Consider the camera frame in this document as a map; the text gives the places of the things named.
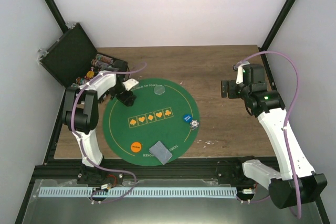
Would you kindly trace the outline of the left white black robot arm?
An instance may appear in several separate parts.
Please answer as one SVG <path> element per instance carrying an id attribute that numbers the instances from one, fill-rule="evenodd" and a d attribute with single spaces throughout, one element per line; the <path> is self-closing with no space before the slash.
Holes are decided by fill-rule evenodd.
<path id="1" fill-rule="evenodd" d="M 122 76 L 140 72 L 146 66 L 144 62 L 142 67 L 137 66 L 131 71 L 100 70 L 85 84 L 66 89 L 62 123 L 68 126 L 75 136 L 82 163 L 92 167 L 88 176 L 95 184 L 102 184 L 107 178 L 107 170 L 99 166 L 103 160 L 103 154 L 96 136 L 99 121 L 98 100 L 109 93 L 125 106 L 133 106 L 136 95 L 132 89 L 139 84 L 139 81 L 132 78 L 124 80 Z"/>

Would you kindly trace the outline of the orange big blind button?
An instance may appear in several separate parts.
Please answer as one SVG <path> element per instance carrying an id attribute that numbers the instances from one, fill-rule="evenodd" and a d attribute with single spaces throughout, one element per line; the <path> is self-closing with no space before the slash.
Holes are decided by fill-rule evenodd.
<path id="1" fill-rule="evenodd" d="M 138 153 L 142 149 L 142 145 L 139 142 L 133 142 L 130 146 L 130 149 L 134 153 Z"/>

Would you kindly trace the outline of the clear dealer button disc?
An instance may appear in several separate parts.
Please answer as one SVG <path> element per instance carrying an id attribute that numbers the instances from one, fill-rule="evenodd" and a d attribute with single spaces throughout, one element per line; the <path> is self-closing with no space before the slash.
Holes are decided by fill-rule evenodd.
<path id="1" fill-rule="evenodd" d="M 164 94 L 165 93 L 165 86 L 160 85 L 160 84 L 156 85 L 154 87 L 154 93 L 156 95 L 162 95 L 162 94 Z"/>

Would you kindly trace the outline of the blue small blind button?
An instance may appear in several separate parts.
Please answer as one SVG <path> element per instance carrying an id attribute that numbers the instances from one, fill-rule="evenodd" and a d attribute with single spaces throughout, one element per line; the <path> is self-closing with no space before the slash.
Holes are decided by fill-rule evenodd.
<path id="1" fill-rule="evenodd" d="M 184 114 L 183 115 L 183 121 L 186 123 L 190 123 L 193 120 L 193 117 L 191 114 Z"/>

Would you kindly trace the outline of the blue playing card deck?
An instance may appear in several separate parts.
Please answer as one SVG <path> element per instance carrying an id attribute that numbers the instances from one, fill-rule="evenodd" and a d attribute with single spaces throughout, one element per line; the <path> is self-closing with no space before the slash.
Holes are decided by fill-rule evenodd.
<path id="1" fill-rule="evenodd" d="M 166 148 L 161 141 L 156 142 L 152 147 L 150 147 L 149 152 L 157 158 L 162 165 L 168 163 L 173 156 L 170 150 Z"/>

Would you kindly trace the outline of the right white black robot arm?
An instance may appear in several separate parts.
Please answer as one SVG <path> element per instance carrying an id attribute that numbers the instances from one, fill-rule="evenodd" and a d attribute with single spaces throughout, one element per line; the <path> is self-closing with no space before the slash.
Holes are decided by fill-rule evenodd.
<path id="1" fill-rule="evenodd" d="M 265 130 L 276 155 L 275 170 L 255 158 L 246 158 L 233 170 L 233 177 L 244 184 L 252 179 L 269 192 L 279 209 L 315 201 L 327 185 L 324 174 L 316 173 L 305 157 L 289 123 L 287 110 L 276 90 L 268 90 L 264 67 L 239 63 L 235 80 L 222 81 L 222 97 L 242 99 L 249 115 Z"/>

